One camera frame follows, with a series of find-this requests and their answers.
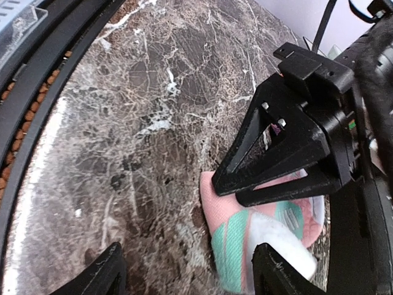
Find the brown marble surface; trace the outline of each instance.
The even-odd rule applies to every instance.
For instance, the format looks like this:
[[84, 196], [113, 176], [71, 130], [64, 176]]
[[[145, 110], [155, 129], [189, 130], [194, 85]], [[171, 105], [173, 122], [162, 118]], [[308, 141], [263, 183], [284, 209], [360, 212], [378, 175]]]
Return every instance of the brown marble surface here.
[[[2, 293], [48, 294], [120, 241], [131, 294], [225, 294], [198, 178], [217, 168], [286, 41], [297, 42], [252, 0], [127, 0], [39, 140]], [[314, 247], [322, 287], [324, 232]]]

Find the pink sock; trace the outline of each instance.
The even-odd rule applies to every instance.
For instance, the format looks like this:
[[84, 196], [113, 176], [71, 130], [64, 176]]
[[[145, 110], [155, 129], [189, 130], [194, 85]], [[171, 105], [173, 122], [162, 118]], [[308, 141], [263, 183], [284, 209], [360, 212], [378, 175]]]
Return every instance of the pink sock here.
[[[213, 174], [202, 172], [200, 192], [224, 289], [234, 293], [253, 292], [251, 258], [255, 246], [262, 242], [270, 243], [304, 277], [310, 279], [316, 270], [316, 261], [306, 247], [311, 246], [322, 231], [323, 196], [245, 208], [237, 202], [234, 194], [216, 195], [211, 182]], [[258, 188], [304, 176], [306, 172], [301, 170]]]

